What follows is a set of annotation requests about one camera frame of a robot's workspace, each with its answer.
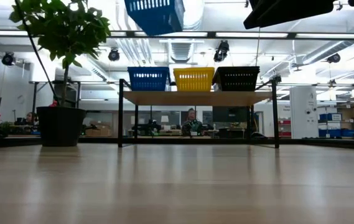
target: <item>yellow basket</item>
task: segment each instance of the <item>yellow basket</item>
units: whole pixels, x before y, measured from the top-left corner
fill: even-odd
[[[215,69],[175,68],[174,77],[178,91],[210,91]]]

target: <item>white wall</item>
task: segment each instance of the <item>white wall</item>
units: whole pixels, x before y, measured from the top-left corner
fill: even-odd
[[[16,117],[25,117],[27,110],[30,84],[30,72],[18,66],[6,67],[0,59],[0,93],[2,97],[0,107],[0,121],[14,121],[13,110],[16,111]]]

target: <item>black plant pot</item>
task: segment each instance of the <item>black plant pot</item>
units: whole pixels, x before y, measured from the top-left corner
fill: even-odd
[[[43,106],[37,108],[43,146],[76,146],[82,133],[85,110]]]

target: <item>ceiling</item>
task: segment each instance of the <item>ceiling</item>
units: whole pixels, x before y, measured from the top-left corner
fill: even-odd
[[[15,29],[15,24],[8,20],[11,12],[13,0],[0,0],[0,29]],[[103,14],[109,17],[113,30],[137,30],[131,20],[126,19],[124,14],[124,1],[122,0],[90,0],[93,6],[103,8],[106,3],[106,9]],[[261,29],[262,32],[351,32],[354,29],[354,7],[347,6],[347,1],[340,1],[343,4],[341,11],[334,10],[329,14],[306,18],[299,21],[292,21],[276,26]],[[222,1],[222,0],[184,0],[186,12],[185,20],[193,17],[200,18],[198,7],[203,7],[203,15],[200,20],[200,26],[197,30],[203,31],[251,31],[258,32],[258,29],[246,30],[243,21],[251,12],[251,6],[245,7],[246,1]],[[354,83],[354,45],[339,52],[341,61],[339,63],[316,62],[312,65],[302,67],[303,71],[293,72],[291,63],[295,62],[295,57],[307,55],[323,45],[329,43],[324,40],[228,40],[230,53],[221,63],[215,63],[213,56],[220,40],[197,40],[193,46],[193,52],[190,60],[185,64],[176,65],[170,58],[170,39],[149,39],[149,40],[118,40],[108,39],[100,48],[101,57],[99,60],[88,58],[89,62],[101,71],[105,72],[109,80],[114,81],[119,78],[129,80],[126,73],[128,66],[135,65],[153,65],[174,67],[219,67],[219,66],[254,66],[259,65],[261,73],[258,82],[266,81],[271,75],[280,74],[283,82],[297,83],[327,83],[330,79],[337,77],[343,78],[337,83]],[[148,55],[142,52],[142,46],[147,41],[150,49],[151,60]],[[123,51],[129,46],[135,53]],[[120,60],[110,62],[107,58],[112,47],[119,49]],[[12,51],[18,60],[33,62],[35,55],[28,38],[25,37],[0,37],[0,56],[4,52]],[[62,76],[62,69],[57,69],[57,75]],[[74,80],[85,81],[92,76],[90,68],[73,67],[71,76]],[[86,90],[111,90],[109,85],[84,85]],[[348,91],[352,88],[342,88],[342,91]],[[280,95],[288,93],[288,88],[279,90]]]

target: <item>plant stem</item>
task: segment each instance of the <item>plant stem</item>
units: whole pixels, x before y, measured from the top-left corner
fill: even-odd
[[[61,107],[65,106],[66,89],[67,89],[67,75],[68,74],[69,74],[69,65],[66,66],[65,73],[63,74],[62,102],[60,104]]]

